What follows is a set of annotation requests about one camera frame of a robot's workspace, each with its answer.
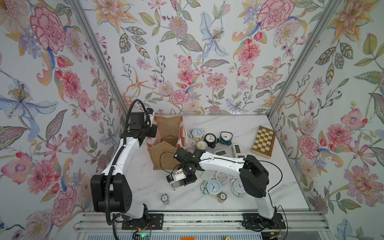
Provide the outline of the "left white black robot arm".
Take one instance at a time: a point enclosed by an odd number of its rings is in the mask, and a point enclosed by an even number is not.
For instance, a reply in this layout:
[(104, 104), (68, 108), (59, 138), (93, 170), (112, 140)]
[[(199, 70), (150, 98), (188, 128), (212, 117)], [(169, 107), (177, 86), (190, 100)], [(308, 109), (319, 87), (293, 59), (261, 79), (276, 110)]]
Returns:
[(156, 136), (157, 125), (152, 109), (131, 113), (127, 120), (113, 159), (90, 181), (94, 209), (106, 215), (108, 225), (117, 218), (142, 219), (148, 211), (145, 204), (133, 200), (126, 174), (144, 140)]

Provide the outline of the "burlap canvas bag red trim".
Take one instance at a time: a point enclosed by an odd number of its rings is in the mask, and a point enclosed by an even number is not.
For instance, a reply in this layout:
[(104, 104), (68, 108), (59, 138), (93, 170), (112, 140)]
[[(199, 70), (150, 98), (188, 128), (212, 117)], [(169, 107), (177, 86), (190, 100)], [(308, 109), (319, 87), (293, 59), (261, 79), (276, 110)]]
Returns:
[(188, 147), (187, 131), (182, 116), (155, 116), (153, 123), (158, 126), (156, 136), (147, 138), (148, 152), (155, 171), (170, 172), (179, 162), (174, 154), (180, 148)]

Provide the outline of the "silver mirror digital clock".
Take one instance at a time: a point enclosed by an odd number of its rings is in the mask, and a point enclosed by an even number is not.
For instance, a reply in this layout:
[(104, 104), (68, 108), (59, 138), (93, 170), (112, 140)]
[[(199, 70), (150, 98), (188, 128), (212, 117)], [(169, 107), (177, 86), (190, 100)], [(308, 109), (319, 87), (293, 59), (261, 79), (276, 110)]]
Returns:
[(173, 190), (176, 190), (177, 188), (185, 186), (185, 179), (179, 180), (179, 181), (174, 181), (171, 183), (171, 187)]

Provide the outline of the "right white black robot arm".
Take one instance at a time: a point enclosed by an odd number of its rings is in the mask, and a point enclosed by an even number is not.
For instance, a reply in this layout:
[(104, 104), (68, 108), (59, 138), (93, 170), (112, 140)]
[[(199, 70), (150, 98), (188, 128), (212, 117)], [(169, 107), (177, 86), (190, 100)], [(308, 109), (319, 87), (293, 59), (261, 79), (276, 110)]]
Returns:
[(230, 158), (214, 155), (204, 150), (193, 153), (179, 149), (174, 154), (179, 162), (178, 170), (167, 176), (167, 181), (178, 188), (194, 183), (197, 180), (196, 171), (216, 171), (238, 177), (242, 181), (245, 192), (254, 197), (259, 215), (263, 219), (272, 220), (277, 209), (267, 193), (270, 183), (269, 172), (252, 155), (245, 158)]

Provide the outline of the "dark teal alarm clock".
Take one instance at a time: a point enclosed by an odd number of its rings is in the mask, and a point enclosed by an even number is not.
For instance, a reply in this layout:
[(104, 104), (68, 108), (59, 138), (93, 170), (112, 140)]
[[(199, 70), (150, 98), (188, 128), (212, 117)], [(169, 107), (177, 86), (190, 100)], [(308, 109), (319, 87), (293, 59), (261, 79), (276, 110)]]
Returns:
[(230, 132), (221, 132), (219, 137), (219, 143), (223, 146), (232, 145), (233, 134)]

